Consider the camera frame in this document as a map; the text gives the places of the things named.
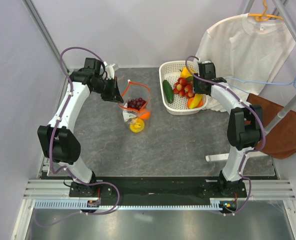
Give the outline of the red lychee bunch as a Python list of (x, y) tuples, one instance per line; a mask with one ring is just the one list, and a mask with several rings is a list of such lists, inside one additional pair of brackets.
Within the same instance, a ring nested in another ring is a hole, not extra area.
[(193, 98), (195, 96), (193, 81), (194, 78), (192, 76), (188, 78), (179, 77), (177, 82), (173, 85), (173, 93), (187, 99)]

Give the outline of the orange tangerine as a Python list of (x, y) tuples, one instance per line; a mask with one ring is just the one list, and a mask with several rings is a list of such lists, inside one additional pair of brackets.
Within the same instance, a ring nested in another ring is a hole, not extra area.
[(151, 117), (151, 111), (147, 108), (142, 108), (138, 113), (138, 117), (142, 120), (149, 120)]

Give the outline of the purple grape bunch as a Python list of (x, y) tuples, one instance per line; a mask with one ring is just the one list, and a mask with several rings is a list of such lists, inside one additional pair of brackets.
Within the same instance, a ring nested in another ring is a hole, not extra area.
[(127, 102), (127, 108), (133, 110), (141, 110), (141, 108), (146, 104), (143, 98), (132, 98)]

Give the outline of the yellow lemon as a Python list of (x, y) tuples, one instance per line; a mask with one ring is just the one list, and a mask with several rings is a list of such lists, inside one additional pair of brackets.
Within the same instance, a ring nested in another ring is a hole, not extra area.
[(144, 130), (144, 128), (145, 128), (145, 122), (141, 118), (136, 117), (130, 121), (129, 129), (133, 133), (140, 133), (141, 131)]

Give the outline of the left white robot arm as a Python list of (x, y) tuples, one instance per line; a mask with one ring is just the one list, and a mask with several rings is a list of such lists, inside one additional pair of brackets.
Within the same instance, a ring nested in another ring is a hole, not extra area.
[(96, 58), (86, 58), (84, 67), (67, 76), (65, 96), (47, 125), (39, 126), (38, 139), (53, 174), (66, 171), (73, 181), (81, 184), (80, 191), (87, 197), (98, 191), (96, 175), (81, 158), (81, 144), (74, 135), (76, 120), (91, 93), (106, 102), (123, 103), (115, 72), (116, 64)]

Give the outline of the clear zip top bag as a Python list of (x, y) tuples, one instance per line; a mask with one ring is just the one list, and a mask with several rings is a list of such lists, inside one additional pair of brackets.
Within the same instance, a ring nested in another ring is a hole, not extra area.
[[(122, 119), (128, 125), (128, 128), (129, 128), (129, 124), (132, 119), (139, 118), (138, 116), (139, 116), (139, 111), (140, 111), (140, 110), (127, 108), (127, 102), (130, 99), (143, 98), (146, 101), (146, 104), (141, 109), (150, 110), (151, 115), (152, 115), (152, 110), (151, 110), (152, 92), (147, 85), (145, 85), (143, 83), (134, 82), (134, 81), (131, 81), (130, 79), (128, 79), (127, 86), (126, 86), (125, 90), (123, 91), (123, 93), (121, 94), (121, 96), (123, 98), (123, 103), (119, 103), (119, 107), (122, 112)], [(143, 120), (145, 123), (144, 130), (148, 127), (149, 120)]]

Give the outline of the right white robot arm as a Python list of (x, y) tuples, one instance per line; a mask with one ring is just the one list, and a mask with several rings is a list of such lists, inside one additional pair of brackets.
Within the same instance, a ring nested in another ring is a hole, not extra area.
[(193, 75), (193, 90), (217, 100), (229, 113), (227, 139), (230, 151), (221, 175), (224, 178), (217, 184), (217, 191), (223, 197), (235, 191), (233, 182), (243, 178), (243, 169), (248, 153), (255, 151), (263, 139), (263, 109), (243, 101), (229, 87), (222, 77), (216, 77), (216, 68), (211, 61), (198, 61), (198, 73)]

